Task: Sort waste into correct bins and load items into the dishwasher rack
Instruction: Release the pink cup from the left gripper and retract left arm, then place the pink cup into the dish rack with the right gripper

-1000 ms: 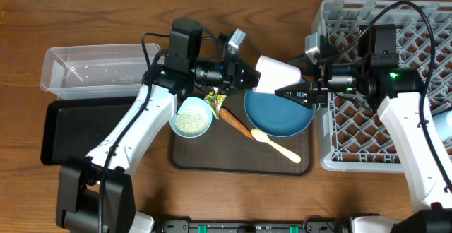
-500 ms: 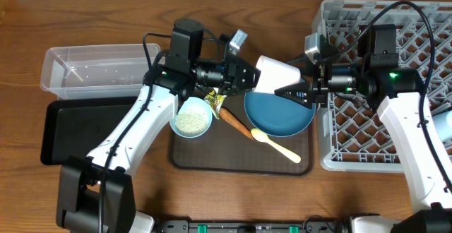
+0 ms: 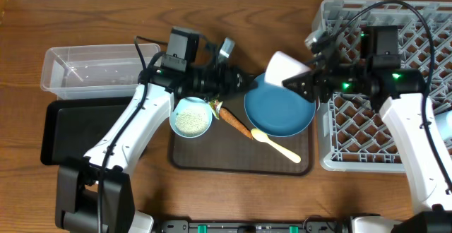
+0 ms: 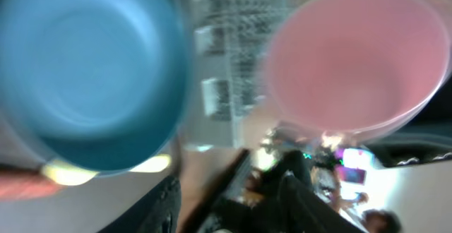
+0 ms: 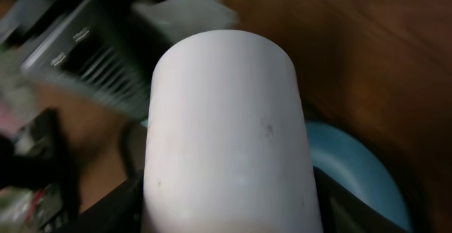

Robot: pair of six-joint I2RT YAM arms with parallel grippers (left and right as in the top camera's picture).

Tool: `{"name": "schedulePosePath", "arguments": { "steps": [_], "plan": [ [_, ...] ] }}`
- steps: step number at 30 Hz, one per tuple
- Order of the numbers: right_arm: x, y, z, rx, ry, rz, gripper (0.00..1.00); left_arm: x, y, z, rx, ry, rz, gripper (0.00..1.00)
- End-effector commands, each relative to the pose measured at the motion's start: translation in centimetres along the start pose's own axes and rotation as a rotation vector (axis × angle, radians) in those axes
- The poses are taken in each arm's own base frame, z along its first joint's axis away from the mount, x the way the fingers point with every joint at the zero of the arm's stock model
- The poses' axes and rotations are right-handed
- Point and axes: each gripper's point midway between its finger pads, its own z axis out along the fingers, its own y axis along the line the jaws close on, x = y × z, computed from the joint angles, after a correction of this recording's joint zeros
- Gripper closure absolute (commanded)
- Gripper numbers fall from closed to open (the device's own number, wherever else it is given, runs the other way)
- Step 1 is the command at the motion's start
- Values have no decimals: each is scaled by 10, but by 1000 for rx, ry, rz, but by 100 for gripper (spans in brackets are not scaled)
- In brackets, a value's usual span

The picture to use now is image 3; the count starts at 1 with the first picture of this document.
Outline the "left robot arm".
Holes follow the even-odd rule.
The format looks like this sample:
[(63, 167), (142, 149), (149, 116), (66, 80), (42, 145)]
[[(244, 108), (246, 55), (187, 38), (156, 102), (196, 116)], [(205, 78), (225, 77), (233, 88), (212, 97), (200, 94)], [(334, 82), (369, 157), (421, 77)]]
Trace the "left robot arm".
[(199, 42), (206, 36), (173, 27), (166, 50), (145, 60), (127, 108), (107, 134), (80, 159), (59, 166), (55, 225), (68, 232), (151, 232), (155, 220), (138, 211), (131, 175), (158, 127), (180, 99), (203, 103), (249, 89), (250, 76), (228, 61), (235, 43), (206, 41), (210, 59), (195, 65)]

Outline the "dark blue plate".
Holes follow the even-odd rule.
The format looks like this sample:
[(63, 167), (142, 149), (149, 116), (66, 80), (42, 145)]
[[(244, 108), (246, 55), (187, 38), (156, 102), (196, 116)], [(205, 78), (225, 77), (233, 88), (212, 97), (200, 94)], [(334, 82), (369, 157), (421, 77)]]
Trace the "dark blue plate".
[(257, 76), (244, 96), (249, 121), (269, 136), (288, 137), (306, 129), (316, 113), (316, 104), (291, 90), (265, 82)]

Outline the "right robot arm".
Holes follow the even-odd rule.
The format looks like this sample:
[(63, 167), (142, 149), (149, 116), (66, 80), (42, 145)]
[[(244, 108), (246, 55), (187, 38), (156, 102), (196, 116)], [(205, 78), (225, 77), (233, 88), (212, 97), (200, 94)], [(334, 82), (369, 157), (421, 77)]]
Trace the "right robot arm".
[(417, 69), (402, 68), (396, 26), (371, 26), (360, 37), (363, 64), (340, 64), (333, 38), (323, 34), (310, 44), (315, 69), (283, 79), (282, 86), (310, 102), (326, 102), (334, 92), (367, 96), (395, 142), (414, 215), (402, 222), (356, 215), (337, 232), (450, 232), (451, 157), (424, 93), (424, 77)]

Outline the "pink white cup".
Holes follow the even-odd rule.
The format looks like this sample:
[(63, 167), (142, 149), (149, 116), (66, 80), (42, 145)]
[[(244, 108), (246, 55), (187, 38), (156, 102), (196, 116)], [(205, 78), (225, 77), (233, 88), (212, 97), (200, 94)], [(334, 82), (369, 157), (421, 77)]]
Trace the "pink white cup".
[(264, 76), (267, 84), (283, 87), (283, 81), (299, 74), (309, 72), (311, 69), (291, 56), (278, 51), (271, 57)]

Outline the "light blue cup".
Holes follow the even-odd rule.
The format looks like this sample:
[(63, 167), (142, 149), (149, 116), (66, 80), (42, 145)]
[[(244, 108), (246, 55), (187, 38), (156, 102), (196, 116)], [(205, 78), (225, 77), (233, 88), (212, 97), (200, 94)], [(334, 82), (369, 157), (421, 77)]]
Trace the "light blue cup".
[(443, 112), (435, 116), (436, 126), (443, 141), (451, 140), (452, 111)]

